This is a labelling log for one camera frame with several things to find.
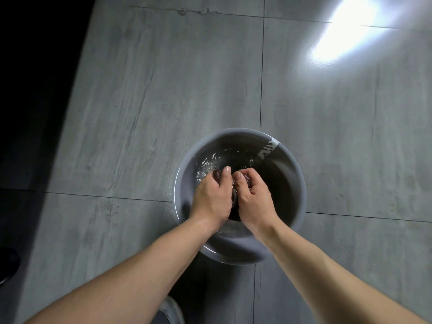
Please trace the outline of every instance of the hand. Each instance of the hand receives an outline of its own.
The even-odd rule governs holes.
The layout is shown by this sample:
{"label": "hand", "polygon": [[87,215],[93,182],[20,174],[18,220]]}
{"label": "hand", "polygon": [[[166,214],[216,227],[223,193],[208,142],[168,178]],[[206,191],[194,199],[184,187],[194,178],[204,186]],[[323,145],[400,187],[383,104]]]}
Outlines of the hand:
{"label": "hand", "polygon": [[[248,188],[244,175],[251,178],[251,190]],[[272,224],[280,221],[274,209],[271,193],[261,176],[253,168],[235,172],[234,178],[240,219],[262,242],[266,230]]]}
{"label": "hand", "polygon": [[231,167],[226,166],[220,185],[213,178],[213,171],[198,185],[193,196],[190,218],[203,219],[213,233],[228,219],[231,212],[232,175]]}

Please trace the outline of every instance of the person's left hand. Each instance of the person's left hand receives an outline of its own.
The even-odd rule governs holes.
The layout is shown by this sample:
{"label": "person's left hand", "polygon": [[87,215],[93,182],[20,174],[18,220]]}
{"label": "person's left hand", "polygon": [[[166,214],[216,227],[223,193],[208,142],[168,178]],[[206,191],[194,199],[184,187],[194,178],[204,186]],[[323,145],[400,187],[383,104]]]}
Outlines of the person's left hand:
{"label": "person's left hand", "polygon": [[211,171],[202,179],[195,191],[189,218],[204,219],[216,232],[230,216],[231,194],[231,168],[226,166],[223,169],[220,185],[213,178],[213,171]]}

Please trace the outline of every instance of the gray basin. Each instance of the gray basin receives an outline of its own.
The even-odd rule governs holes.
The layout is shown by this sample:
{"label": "gray basin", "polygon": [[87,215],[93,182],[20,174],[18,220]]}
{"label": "gray basin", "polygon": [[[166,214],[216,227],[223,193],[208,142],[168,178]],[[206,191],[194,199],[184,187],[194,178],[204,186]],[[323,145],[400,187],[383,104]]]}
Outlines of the gray basin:
{"label": "gray basin", "polygon": [[[189,217],[192,198],[200,180],[213,169],[231,166],[232,172],[253,167],[266,182],[276,212],[284,223],[298,230],[306,209],[302,171],[289,151],[271,136],[246,128],[229,128],[204,137],[185,155],[172,185],[172,204],[178,224]],[[232,265],[263,261],[270,255],[238,220],[230,219],[201,248],[206,256]]]}

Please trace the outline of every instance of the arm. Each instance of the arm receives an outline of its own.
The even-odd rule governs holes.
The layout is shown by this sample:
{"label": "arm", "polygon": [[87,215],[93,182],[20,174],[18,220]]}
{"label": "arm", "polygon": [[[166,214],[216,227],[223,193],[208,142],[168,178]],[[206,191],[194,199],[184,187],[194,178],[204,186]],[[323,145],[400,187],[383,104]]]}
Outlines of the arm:
{"label": "arm", "polygon": [[189,219],[146,250],[75,289],[27,323],[150,323],[198,250],[227,220],[232,176],[209,173],[193,197]]}
{"label": "arm", "polygon": [[338,265],[277,216],[267,185],[254,169],[234,174],[243,223],[274,255],[315,317],[324,323],[425,323]]}

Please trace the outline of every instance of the forearm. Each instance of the forearm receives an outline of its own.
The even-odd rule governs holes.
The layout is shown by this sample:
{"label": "forearm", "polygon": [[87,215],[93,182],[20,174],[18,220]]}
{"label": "forearm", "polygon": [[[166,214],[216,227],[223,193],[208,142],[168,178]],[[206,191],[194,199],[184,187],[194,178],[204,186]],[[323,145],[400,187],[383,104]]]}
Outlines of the forearm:
{"label": "forearm", "polygon": [[424,323],[282,222],[269,227],[263,242],[320,321]]}
{"label": "forearm", "polygon": [[190,219],[146,250],[74,290],[29,323],[149,323],[176,280],[213,234]]}

